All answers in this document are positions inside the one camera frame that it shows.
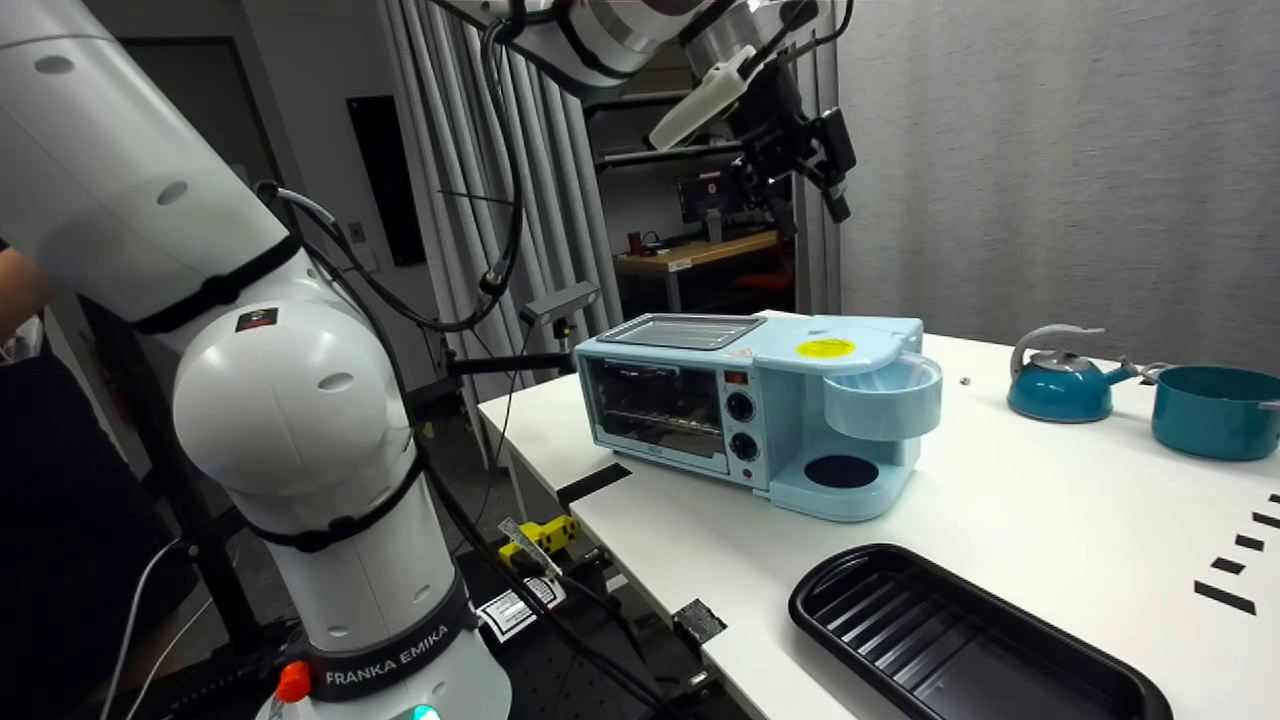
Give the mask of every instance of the teal bowl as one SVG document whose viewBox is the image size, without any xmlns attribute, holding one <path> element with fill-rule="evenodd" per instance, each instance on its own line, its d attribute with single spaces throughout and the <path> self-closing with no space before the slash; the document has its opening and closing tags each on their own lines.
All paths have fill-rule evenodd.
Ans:
<svg viewBox="0 0 1280 720">
<path fill-rule="evenodd" d="M 1166 367 L 1150 433 L 1163 449 L 1205 460 L 1262 460 L 1280 435 L 1280 379 L 1242 367 Z"/>
</svg>

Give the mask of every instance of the black baking tray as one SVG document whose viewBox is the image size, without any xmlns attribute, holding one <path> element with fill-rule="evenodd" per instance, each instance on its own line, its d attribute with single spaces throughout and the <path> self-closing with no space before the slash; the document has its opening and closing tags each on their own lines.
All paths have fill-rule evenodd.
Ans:
<svg viewBox="0 0 1280 720">
<path fill-rule="evenodd" d="M 810 570 L 790 592 L 790 620 L 908 716 L 1172 716 L 1137 667 L 896 544 Z"/>
</svg>

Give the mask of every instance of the white table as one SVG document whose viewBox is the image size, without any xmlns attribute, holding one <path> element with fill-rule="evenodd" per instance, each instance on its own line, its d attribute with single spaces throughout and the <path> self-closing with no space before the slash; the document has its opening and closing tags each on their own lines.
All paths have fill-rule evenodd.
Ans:
<svg viewBox="0 0 1280 720">
<path fill-rule="evenodd" d="M 1064 430 L 1003 410 L 1007 349 L 928 337 L 942 366 L 942 421 L 916 479 L 877 523 L 820 523 L 738 489 L 621 460 L 592 443 L 577 378 L 514 394 L 508 440 L 545 489 L 622 464 L 629 479 L 572 515 L 663 611 L 705 600 L 728 628 L 706 662 L 759 716 L 888 716 L 846 667 L 786 620 L 794 581 L 857 544 L 902 544 L 972 585 L 1129 662 L 1179 720 L 1280 716 L 1280 460 L 1205 464 L 1163 454 L 1154 390 L 1120 384 L 1116 415 Z M 482 405 L 499 430 L 502 399 Z M 1190 592 L 1190 581 L 1256 600 L 1256 616 Z"/>
</svg>

